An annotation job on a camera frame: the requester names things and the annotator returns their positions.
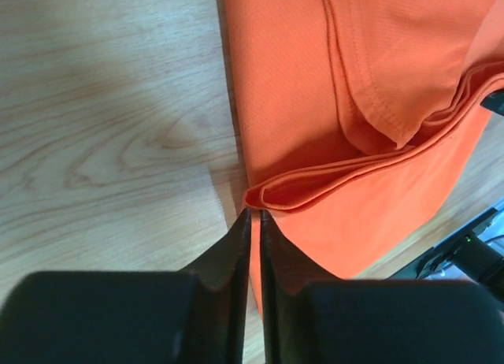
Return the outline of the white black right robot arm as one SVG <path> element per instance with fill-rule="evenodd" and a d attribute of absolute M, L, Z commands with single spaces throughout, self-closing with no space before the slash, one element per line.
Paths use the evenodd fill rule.
<path fill-rule="evenodd" d="M 503 301 L 503 201 L 391 276 L 399 280 L 471 280 Z"/>

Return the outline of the orange t shirt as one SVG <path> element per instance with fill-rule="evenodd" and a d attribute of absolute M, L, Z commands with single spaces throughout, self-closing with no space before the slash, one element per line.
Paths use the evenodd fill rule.
<path fill-rule="evenodd" d="M 351 278 L 446 201 L 503 86 L 503 0 L 224 0 L 249 187 Z"/>

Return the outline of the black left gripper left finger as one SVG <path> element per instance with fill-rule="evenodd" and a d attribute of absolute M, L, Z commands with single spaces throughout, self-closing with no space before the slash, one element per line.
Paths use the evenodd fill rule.
<path fill-rule="evenodd" d="M 239 363 L 251 216 L 177 271 L 46 271 L 1 309 L 4 363 Z"/>

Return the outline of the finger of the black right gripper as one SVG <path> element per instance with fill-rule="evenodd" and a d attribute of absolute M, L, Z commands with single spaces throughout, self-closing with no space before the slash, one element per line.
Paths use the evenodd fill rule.
<path fill-rule="evenodd" d="M 504 90 L 497 90 L 487 95 L 480 105 L 492 113 L 504 116 Z"/>

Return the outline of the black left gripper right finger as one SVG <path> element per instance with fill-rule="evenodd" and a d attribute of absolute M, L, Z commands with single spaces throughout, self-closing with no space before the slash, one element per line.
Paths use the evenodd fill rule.
<path fill-rule="evenodd" d="M 503 301 L 471 280 L 344 280 L 261 213 L 268 363 L 500 363 Z"/>

